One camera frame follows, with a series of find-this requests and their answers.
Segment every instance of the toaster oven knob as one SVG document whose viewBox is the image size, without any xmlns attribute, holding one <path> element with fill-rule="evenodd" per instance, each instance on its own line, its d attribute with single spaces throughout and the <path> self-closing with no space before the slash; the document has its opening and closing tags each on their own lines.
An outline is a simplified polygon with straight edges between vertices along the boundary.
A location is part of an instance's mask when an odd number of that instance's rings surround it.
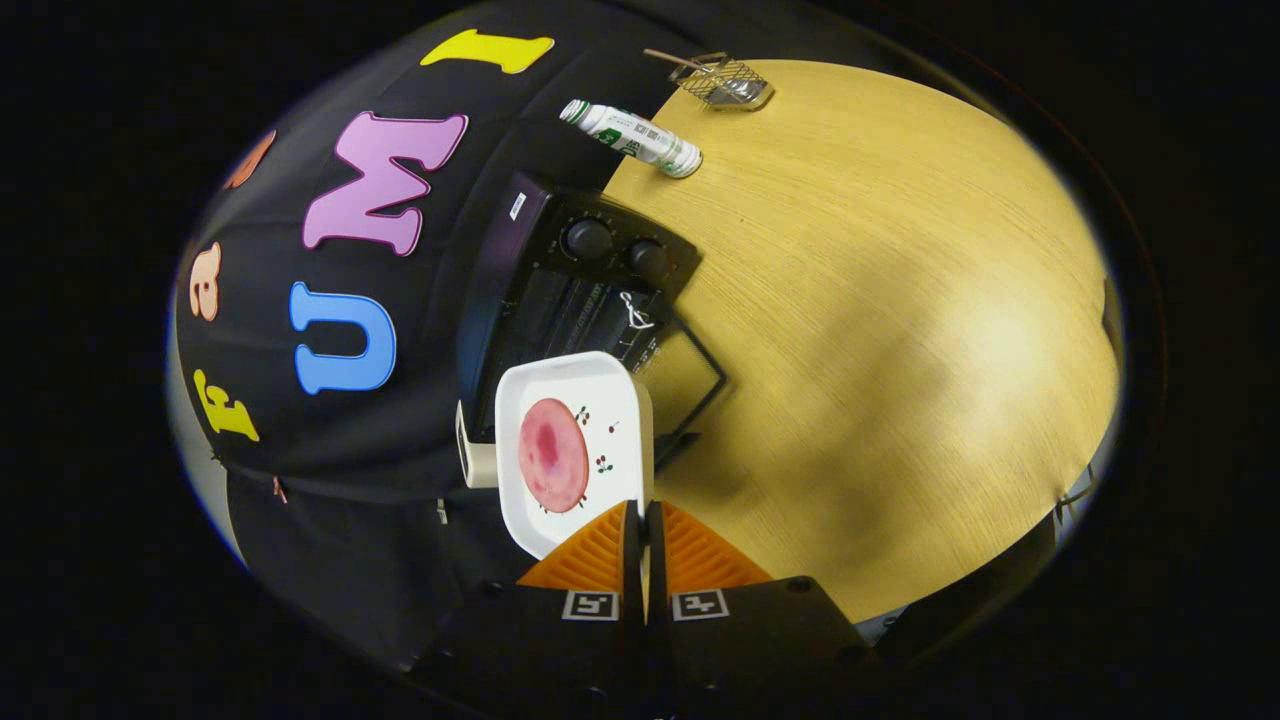
<svg viewBox="0 0 1280 720">
<path fill-rule="evenodd" d="M 627 266 L 653 284 L 667 274 L 667 251 L 652 240 L 641 240 L 627 250 Z"/>
<path fill-rule="evenodd" d="M 579 260 L 599 260 L 613 251 L 613 233 L 599 220 L 579 220 L 564 233 L 564 247 Z"/>
</svg>

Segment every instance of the foam letter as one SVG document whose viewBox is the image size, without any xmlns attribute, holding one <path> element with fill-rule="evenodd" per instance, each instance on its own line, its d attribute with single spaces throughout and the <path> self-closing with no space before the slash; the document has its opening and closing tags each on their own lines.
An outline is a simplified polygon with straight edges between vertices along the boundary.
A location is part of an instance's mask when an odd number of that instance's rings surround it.
<svg viewBox="0 0 1280 720">
<path fill-rule="evenodd" d="M 218 315 L 218 272 L 223 266 L 223 246 L 216 242 L 191 264 L 191 314 L 212 322 Z"/>
<path fill-rule="evenodd" d="M 422 214 L 410 208 L 399 215 L 375 215 L 388 205 L 421 197 L 431 186 L 396 164 L 412 159 L 422 169 L 439 169 L 467 129 L 466 115 L 443 120 L 396 120 L 364 111 L 342 131 L 334 147 L 338 158 L 361 177 L 311 201 L 302 220 L 302 245 L 315 249 L 326 237 L 385 242 L 397 255 L 417 245 Z"/>
<path fill-rule="evenodd" d="M 227 184 L 224 184 L 223 187 L 224 188 L 239 187 L 244 184 L 244 181 L 247 181 L 250 176 L 253 174 L 253 170 L 257 169 L 257 164 L 262 161 L 262 155 L 266 155 L 266 150 L 271 147 L 271 142 L 274 141 L 275 141 L 275 131 L 273 129 L 270 133 L 268 133 L 266 137 L 259 141 L 257 146 L 255 146 L 252 150 L 248 151 L 248 155 L 246 155 L 244 159 L 241 160 L 241 165 L 236 168 L 236 172 L 232 173 L 232 177 L 227 178 Z"/>
<path fill-rule="evenodd" d="M 381 305 L 360 295 L 311 292 L 306 283 L 289 291 L 289 319 L 302 332 L 312 322 L 355 323 L 365 331 L 364 355 L 316 355 L 306 345 L 293 352 L 298 382 L 307 395 L 321 389 L 365 391 L 380 387 L 396 368 L 396 327 Z"/>
<path fill-rule="evenodd" d="M 536 63 L 553 45 L 556 41 L 549 37 L 524 40 L 504 35 L 480 35 L 472 28 L 436 45 L 420 64 L 430 65 L 438 60 L 480 60 L 502 65 L 502 72 L 507 74 L 516 74 Z"/>
<path fill-rule="evenodd" d="M 230 397 L 227 391 L 207 384 L 204 370 L 196 370 L 192 378 L 196 380 L 196 395 L 205 407 L 205 416 L 209 418 L 209 425 L 215 433 L 230 430 L 257 442 L 257 430 L 253 429 L 253 421 L 250 420 L 248 409 L 243 402 L 237 400 L 234 405 L 228 406 L 227 401 Z"/>
</svg>

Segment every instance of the yellow letter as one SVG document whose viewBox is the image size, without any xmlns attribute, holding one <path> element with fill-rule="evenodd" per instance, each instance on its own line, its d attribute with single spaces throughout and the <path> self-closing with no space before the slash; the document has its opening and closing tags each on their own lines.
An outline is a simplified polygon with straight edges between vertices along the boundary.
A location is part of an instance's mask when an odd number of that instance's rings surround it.
<svg viewBox="0 0 1280 720">
<path fill-rule="evenodd" d="M 253 421 L 248 419 L 248 409 L 244 407 L 243 402 L 237 400 L 236 405 L 228 407 L 227 401 L 230 397 L 220 387 L 206 386 L 204 370 L 196 370 L 195 380 L 196 395 L 200 396 L 200 404 L 205 406 L 205 416 L 209 418 L 209 424 L 215 433 L 230 430 L 257 442 L 257 430 L 253 429 Z"/>
<path fill-rule="evenodd" d="M 502 65 L 502 72 L 516 74 L 538 61 L 556 45 L 549 37 L 524 40 L 504 35 L 479 35 L 475 28 L 465 29 L 422 58 L 420 64 L 430 65 L 436 60 L 480 60 Z"/>
</svg>

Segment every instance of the metal wire basket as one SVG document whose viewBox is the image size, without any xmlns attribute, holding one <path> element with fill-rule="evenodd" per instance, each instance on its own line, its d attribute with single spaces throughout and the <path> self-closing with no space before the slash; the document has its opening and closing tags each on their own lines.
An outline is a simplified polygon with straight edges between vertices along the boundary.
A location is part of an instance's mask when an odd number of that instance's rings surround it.
<svg viewBox="0 0 1280 720">
<path fill-rule="evenodd" d="M 724 53 L 690 58 L 669 79 L 717 110 L 759 110 L 773 97 L 773 86 Z"/>
</svg>

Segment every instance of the orange letter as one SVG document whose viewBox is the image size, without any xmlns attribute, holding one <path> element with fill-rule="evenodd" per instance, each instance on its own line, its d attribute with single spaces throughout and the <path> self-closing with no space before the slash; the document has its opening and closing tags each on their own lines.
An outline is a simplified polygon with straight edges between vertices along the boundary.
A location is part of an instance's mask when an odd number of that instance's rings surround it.
<svg viewBox="0 0 1280 720">
<path fill-rule="evenodd" d="M 227 178 L 227 184 L 223 187 L 239 187 L 244 184 L 244 181 L 253 174 L 257 169 L 257 164 L 262 161 L 262 155 L 266 155 L 266 149 L 271 146 L 275 141 L 275 131 L 273 129 L 266 137 L 259 141 L 257 146 L 248 151 L 248 155 L 241 161 L 241 167 L 236 168 L 232 177 Z"/>
</svg>

